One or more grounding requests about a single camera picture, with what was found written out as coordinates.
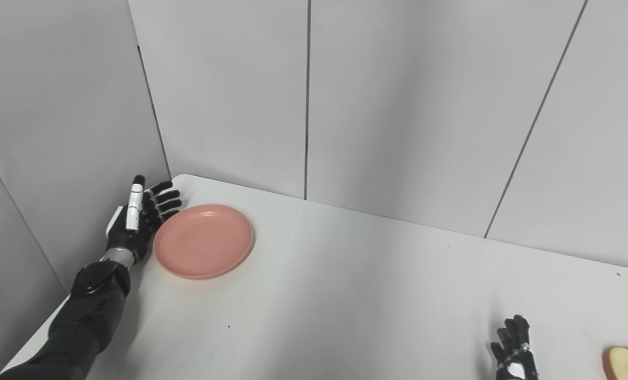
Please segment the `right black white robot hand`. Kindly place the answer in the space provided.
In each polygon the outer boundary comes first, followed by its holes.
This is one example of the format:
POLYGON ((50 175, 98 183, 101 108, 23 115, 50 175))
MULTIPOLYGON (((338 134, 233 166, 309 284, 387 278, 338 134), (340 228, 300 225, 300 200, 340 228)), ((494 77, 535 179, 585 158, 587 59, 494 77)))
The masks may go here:
POLYGON ((530 325, 522 315, 504 320, 497 329, 498 341, 490 343, 496 360, 495 379, 538 379, 539 373, 530 344, 530 325))

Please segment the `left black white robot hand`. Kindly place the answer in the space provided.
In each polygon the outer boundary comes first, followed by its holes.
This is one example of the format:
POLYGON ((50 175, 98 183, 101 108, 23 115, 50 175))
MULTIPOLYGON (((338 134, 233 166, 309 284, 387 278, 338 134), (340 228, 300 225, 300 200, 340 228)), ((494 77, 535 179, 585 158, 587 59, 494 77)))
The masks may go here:
POLYGON ((172 180, 148 187, 145 176, 135 176, 126 205, 118 207, 106 228, 104 259, 116 260, 127 267, 142 261, 155 233, 181 207, 181 192, 174 189, 172 180))

